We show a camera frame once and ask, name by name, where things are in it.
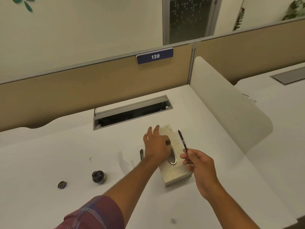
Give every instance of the left hand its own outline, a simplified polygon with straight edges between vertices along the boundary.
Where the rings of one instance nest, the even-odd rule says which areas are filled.
[[[170,139],[166,135],[159,135],[159,128],[160,126],[157,125],[152,132],[152,127],[149,127],[143,137],[145,158],[153,159],[158,166],[170,156],[171,152]]]

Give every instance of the blue sign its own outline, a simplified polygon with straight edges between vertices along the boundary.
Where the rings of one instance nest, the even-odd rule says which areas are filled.
[[[137,55],[137,63],[143,64],[173,57],[173,48]]]

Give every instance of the right hand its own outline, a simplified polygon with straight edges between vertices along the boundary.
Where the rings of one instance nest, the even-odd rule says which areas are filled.
[[[222,188],[216,175],[214,160],[196,149],[188,149],[188,152],[184,149],[183,152],[184,154],[180,154],[180,158],[185,159],[182,164],[188,165],[188,169],[194,173],[200,194],[208,200],[213,191]]]

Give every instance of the shirt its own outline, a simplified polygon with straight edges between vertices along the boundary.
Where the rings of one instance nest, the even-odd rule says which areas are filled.
[[[108,196],[96,196],[78,210],[64,217],[56,229],[121,229],[123,214]]]

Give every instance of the white marble block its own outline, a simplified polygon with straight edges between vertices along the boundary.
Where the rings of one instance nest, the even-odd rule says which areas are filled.
[[[183,159],[180,158],[180,154],[183,153],[184,148],[180,137],[173,132],[170,125],[160,127],[159,134],[167,135],[170,138],[171,145],[177,158],[176,165],[171,165],[168,161],[165,161],[159,166],[165,186],[168,186],[183,178],[190,177],[192,172],[187,169],[186,165],[182,165]]]

